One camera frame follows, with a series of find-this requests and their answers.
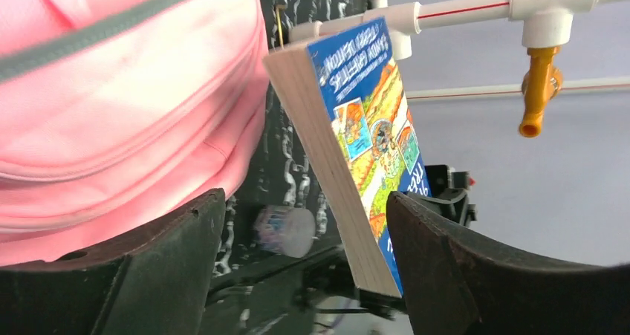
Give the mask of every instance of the illustration on book cover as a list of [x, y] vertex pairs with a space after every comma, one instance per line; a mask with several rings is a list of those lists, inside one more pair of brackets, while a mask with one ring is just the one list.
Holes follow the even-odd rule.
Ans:
[[400, 287], [387, 230], [387, 198], [396, 190], [430, 191], [385, 20], [313, 43], [309, 53], [333, 133]]

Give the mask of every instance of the red line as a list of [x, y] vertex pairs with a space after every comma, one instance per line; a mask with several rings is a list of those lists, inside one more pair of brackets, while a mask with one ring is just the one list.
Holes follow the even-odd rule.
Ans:
[[[630, 88], [630, 84], [616, 84], [616, 85], [599, 85], [599, 86], [581, 86], [578, 88], [562, 88], [562, 90], [590, 90], [590, 89], [606, 89], [606, 88]], [[422, 99], [435, 99], [438, 97], [466, 97], [466, 96], [487, 96], [487, 95], [501, 95], [501, 94], [520, 94], [521, 91], [497, 91], [497, 92], [481, 92], [478, 94], [452, 94], [452, 95], [436, 95], [436, 96], [424, 96], [424, 97], [408, 97], [408, 100], [422, 100]]]
[[431, 14], [426, 14], [424, 16], [418, 16], [418, 19], [424, 19], [424, 18], [432, 18], [432, 17], [439, 17], [439, 16], [447, 16], [449, 14], [456, 14], [456, 13], [466, 13], [466, 12], [473, 12], [476, 10], [485, 10], [487, 8], [496, 8], [496, 7], [503, 7], [503, 6], [509, 6], [510, 3], [509, 2], [501, 2], [501, 3], [495, 3], [495, 4], [487, 4], [485, 6], [478, 6], [478, 7], [471, 7], [471, 8], [464, 8], [461, 10], [450, 10], [448, 12], [439, 12], [439, 13], [431, 13]]

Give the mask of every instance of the pink fabric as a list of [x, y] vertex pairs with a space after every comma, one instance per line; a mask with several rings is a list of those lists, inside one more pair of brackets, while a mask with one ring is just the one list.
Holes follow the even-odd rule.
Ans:
[[[8, 1], [22, 14], [6, 19], [3, 3], [0, 54], [145, 0]], [[264, 125], [266, 53], [259, 0], [187, 0], [0, 84], [0, 266], [234, 193]]]

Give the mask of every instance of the plastic container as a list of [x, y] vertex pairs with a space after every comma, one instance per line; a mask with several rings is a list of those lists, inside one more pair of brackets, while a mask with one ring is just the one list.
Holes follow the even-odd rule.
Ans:
[[254, 224], [263, 250], [301, 258], [315, 237], [315, 217], [307, 209], [266, 206]]

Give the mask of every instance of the orange valve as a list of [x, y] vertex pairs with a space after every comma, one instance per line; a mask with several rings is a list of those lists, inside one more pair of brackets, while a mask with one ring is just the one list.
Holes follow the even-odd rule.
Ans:
[[525, 113], [519, 126], [523, 137], [537, 137], [542, 130], [545, 107], [562, 89], [563, 77], [553, 66], [553, 57], [560, 47], [529, 48], [530, 70], [523, 78], [522, 92], [525, 96]]

